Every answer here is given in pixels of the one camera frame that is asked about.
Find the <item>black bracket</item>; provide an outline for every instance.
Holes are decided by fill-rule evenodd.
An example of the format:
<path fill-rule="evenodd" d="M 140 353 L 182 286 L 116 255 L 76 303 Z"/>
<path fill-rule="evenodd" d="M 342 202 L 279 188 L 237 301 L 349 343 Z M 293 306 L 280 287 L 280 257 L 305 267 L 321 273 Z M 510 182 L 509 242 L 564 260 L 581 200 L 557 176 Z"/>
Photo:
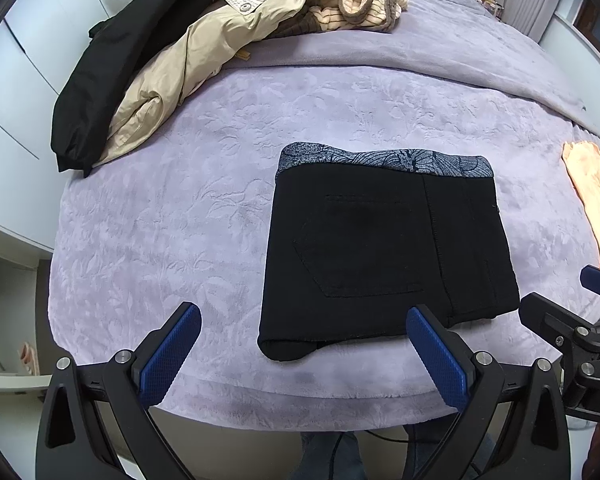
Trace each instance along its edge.
<path fill-rule="evenodd" d="M 111 405 L 120 431 L 147 480 L 193 480 L 165 441 L 147 409 L 162 401 L 195 343 L 202 318 L 181 304 L 165 325 L 135 351 L 121 350 L 107 363 L 77 366 L 58 361 L 38 432 L 38 480 L 123 480 L 124 472 L 95 405 Z"/>
<path fill-rule="evenodd" d="M 600 295 L 600 270 L 580 273 L 585 288 Z M 600 422 L 600 333 L 560 305 L 536 293 L 520 301 L 520 322 L 562 352 L 562 400 L 567 415 Z"/>
<path fill-rule="evenodd" d="M 448 404 L 447 399 L 461 399 L 458 388 L 466 388 L 468 394 L 468 402 L 464 406 L 459 403 L 458 416 L 416 480 L 461 479 L 501 402 L 512 402 L 512 406 L 480 478 L 568 478 L 569 434 L 551 363 L 540 358 L 530 367 L 501 365 L 487 352 L 473 353 L 426 306 L 413 308 L 418 312 L 408 317 L 415 325 L 410 326 L 408 321 L 409 336 L 443 399 Z M 428 339 L 421 338 L 418 331 L 427 334 Z"/>

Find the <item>jeans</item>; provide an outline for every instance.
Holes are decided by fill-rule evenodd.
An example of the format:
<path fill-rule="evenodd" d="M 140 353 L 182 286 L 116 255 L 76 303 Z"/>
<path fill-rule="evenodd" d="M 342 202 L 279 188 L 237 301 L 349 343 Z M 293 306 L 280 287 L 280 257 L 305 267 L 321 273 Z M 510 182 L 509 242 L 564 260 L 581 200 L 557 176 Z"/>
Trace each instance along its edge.
<path fill-rule="evenodd" d="M 404 427 L 412 444 L 408 444 L 402 480 L 412 480 L 437 447 L 437 444 L 423 444 L 418 441 L 442 440 L 455 417 L 456 415 L 452 414 Z M 301 433 L 301 437 L 302 460 L 288 480 L 366 480 L 358 440 L 352 431 Z M 480 470 L 486 466 L 493 447 L 494 441 L 488 434 L 485 435 L 473 460 Z M 470 467 L 462 480 L 473 480 L 477 476 L 478 473 Z"/>

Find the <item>metal screw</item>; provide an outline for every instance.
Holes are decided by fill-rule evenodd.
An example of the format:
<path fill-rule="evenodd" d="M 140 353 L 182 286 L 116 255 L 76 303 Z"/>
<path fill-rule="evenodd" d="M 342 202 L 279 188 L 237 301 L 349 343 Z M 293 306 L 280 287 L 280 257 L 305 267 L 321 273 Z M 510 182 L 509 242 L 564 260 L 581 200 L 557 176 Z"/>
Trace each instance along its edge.
<path fill-rule="evenodd" d="M 596 371 L 591 363 L 582 363 L 580 365 L 580 370 L 582 370 L 582 373 L 585 375 L 593 375 L 593 373 Z"/>
<path fill-rule="evenodd" d="M 64 370 L 70 364 L 71 364 L 71 359 L 69 359 L 68 357 L 61 357 L 58 359 L 58 362 L 56 363 L 56 367 L 58 368 L 58 370 Z"/>
<path fill-rule="evenodd" d="M 121 350 L 116 354 L 116 362 L 121 365 L 128 363 L 129 359 L 131 359 L 131 352 L 129 350 Z"/>
<path fill-rule="evenodd" d="M 540 368 L 543 372 L 548 372 L 551 370 L 551 363 L 546 359 L 538 359 L 538 368 Z"/>
<path fill-rule="evenodd" d="M 491 354 L 488 352 L 478 352 L 475 355 L 475 360 L 481 365 L 490 365 L 493 362 L 493 357 L 491 357 Z"/>

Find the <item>folded black pants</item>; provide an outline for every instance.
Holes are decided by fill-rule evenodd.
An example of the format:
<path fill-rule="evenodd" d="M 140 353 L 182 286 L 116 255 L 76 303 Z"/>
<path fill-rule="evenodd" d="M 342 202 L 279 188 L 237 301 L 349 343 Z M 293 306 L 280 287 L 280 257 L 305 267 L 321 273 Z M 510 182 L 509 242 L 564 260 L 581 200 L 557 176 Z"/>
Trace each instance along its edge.
<path fill-rule="evenodd" d="M 298 146 L 335 150 L 285 150 Z M 403 335 L 407 310 L 419 303 L 446 327 L 517 309 L 492 173 L 415 173 L 323 154 L 296 165 L 281 158 L 258 337 L 264 355 L 288 361 L 334 342 Z"/>

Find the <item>bed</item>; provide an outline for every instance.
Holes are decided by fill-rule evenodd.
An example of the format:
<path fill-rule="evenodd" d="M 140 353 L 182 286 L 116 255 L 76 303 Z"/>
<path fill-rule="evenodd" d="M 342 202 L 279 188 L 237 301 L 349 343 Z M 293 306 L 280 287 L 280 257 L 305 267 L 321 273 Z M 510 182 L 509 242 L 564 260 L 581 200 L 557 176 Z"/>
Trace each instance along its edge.
<path fill-rule="evenodd" d="M 298 140 L 485 156 L 521 296 L 600 316 L 600 298 L 578 282 L 598 247 L 560 160 L 564 142 L 600 139 L 538 44 L 475 0 L 410 0 L 391 34 L 336 31 L 248 50 L 139 149 L 68 182 L 48 312 L 78 364 L 134 348 L 193 301 L 203 329 L 160 405 L 168 412 L 231 428 L 344 431 L 453 411 L 407 338 L 284 364 L 261 354 L 274 176 L 282 147 Z M 515 312 L 455 330 L 500 362 L 558 357 Z"/>

